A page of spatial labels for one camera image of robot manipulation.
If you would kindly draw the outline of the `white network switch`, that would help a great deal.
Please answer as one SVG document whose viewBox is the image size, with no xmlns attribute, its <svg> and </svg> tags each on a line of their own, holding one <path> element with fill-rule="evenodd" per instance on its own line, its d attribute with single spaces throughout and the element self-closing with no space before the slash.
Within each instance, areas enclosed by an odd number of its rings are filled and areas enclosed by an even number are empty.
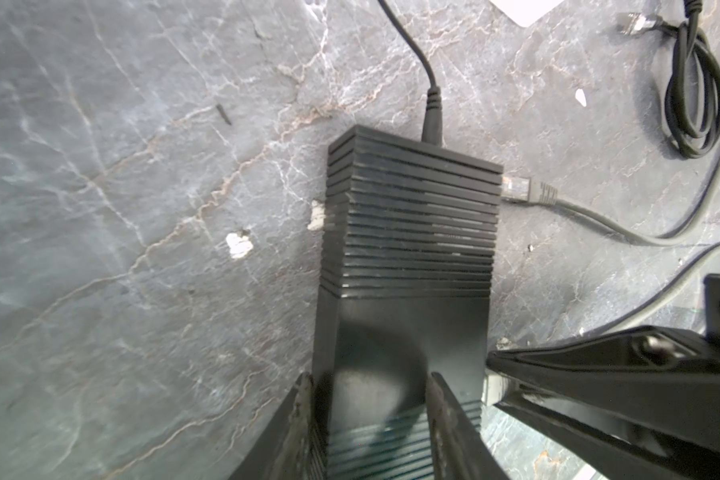
<svg viewBox="0 0 720 480">
<path fill-rule="evenodd" d="M 490 0 L 516 25 L 527 28 L 563 3 L 563 0 Z"/>
</svg>

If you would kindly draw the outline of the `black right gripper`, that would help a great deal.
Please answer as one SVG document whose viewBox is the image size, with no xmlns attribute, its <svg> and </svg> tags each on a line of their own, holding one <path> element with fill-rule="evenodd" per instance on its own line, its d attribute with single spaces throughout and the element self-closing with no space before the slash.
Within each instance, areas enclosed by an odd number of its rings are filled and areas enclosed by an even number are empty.
<svg viewBox="0 0 720 480">
<path fill-rule="evenodd" d="M 704 278 L 706 338 L 637 327 L 493 351 L 513 384 L 496 406 L 609 479 L 720 479 L 720 274 Z"/>
</svg>

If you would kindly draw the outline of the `black network switch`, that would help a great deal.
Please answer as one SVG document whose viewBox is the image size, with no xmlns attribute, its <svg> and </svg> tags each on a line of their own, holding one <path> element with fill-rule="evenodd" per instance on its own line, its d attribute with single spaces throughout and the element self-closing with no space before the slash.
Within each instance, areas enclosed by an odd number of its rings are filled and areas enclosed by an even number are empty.
<svg viewBox="0 0 720 480">
<path fill-rule="evenodd" d="M 316 478 L 432 478 L 431 373 L 479 426 L 502 174 L 361 125 L 329 146 L 312 357 Z"/>
</svg>

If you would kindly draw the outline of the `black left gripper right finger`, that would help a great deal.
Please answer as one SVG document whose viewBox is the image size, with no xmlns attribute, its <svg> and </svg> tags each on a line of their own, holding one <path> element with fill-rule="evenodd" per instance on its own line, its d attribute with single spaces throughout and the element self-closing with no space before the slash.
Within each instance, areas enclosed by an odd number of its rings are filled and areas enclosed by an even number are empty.
<svg viewBox="0 0 720 480">
<path fill-rule="evenodd" d="M 441 374 L 428 377 L 425 402 L 435 479 L 508 479 Z"/>
</svg>

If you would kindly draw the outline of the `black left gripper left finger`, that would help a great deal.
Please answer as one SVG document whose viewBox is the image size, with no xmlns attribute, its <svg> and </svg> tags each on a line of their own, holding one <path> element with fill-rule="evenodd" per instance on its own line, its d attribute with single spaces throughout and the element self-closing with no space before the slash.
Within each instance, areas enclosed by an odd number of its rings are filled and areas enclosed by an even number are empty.
<svg viewBox="0 0 720 480">
<path fill-rule="evenodd" d="M 312 376 L 300 374 L 230 480 L 308 477 L 313 389 Z"/>
</svg>

